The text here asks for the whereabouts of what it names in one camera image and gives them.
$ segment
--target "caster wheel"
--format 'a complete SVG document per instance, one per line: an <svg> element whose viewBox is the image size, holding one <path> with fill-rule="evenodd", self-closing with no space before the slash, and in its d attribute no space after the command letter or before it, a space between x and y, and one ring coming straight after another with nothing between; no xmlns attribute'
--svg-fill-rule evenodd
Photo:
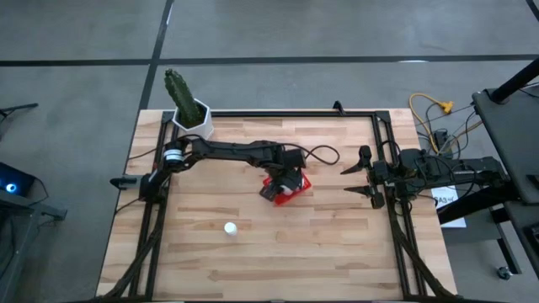
<svg viewBox="0 0 539 303"><path fill-rule="evenodd" d="M507 266L498 268L496 274L498 274L500 279L504 280L511 279L511 276L513 275Z"/></svg>

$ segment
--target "white pot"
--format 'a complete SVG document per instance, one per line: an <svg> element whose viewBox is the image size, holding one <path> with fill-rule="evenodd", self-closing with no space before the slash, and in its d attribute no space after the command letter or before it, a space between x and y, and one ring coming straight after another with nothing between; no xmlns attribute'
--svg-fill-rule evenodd
<svg viewBox="0 0 539 303"><path fill-rule="evenodd" d="M202 124L186 129L183 125L179 123L179 120L178 120L179 109L178 108L176 108L176 110L174 111L174 118L172 119L172 121L179 127L180 136L198 135L208 140L210 139L214 130L213 124L211 123L211 109L198 99L195 99L195 102L205 108L205 117L204 117L204 122Z"/></svg>

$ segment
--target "wooden tabletop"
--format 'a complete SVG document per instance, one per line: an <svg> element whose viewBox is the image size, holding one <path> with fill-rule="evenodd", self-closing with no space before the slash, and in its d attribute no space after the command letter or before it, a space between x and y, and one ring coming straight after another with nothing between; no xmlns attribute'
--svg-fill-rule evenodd
<svg viewBox="0 0 539 303"><path fill-rule="evenodd" d="M409 109L389 111L396 142L403 149L419 147ZM155 147L161 115L161 110L141 112L131 157ZM244 162L204 160L173 175L154 300L402 299L387 207L373 210L367 198L343 191L366 184L364 172L339 175L357 163L361 145L370 145L376 158L369 119L214 118L213 122L213 141L270 140L309 149L327 144L337 148L341 158L334 166L309 158L304 172L312 188L281 207L259 196L267 177L264 170ZM329 161L335 157L328 150L317 154ZM153 154L132 160L126 173L149 173L152 160ZM136 190L123 192L118 206L136 196ZM113 287L134 258L143 209L142 202L135 203L115 217L98 295ZM412 217L421 258L455 293L432 200L415 200ZM239 229L236 237L223 231L229 221ZM410 262L407 267L414 287Z"/></svg>

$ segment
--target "red object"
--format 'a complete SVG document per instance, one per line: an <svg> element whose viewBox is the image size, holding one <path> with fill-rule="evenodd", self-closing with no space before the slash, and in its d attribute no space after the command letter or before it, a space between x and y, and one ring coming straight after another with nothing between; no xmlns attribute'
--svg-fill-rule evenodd
<svg viewBox="0 0 539 303"><path fill-rule="evenodd" d="M303 176L303 188L300 190L295 190L292 194L277 194L275 197L275 205L281 206L284 203L290 201L292 198L296 197L298 194L308 190L311 188L311 182L309 182L309 179L305 177L305 174L302 173ZM264 186L268 186L268 184L271 183L271 177L267 177L264 181L262 181Z"/></svg>

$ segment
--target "blue light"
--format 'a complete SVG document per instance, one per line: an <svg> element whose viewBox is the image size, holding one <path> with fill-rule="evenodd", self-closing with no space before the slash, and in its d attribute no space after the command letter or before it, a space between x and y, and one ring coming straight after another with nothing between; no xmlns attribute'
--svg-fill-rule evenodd
<svg viewBox="0 0 539 303"><path fill-rule="evenodd" d="M17 190L17 185L13 183L6 185L6 191L8 191L8 193L12 194L15 192L15 190Z"/></svg>

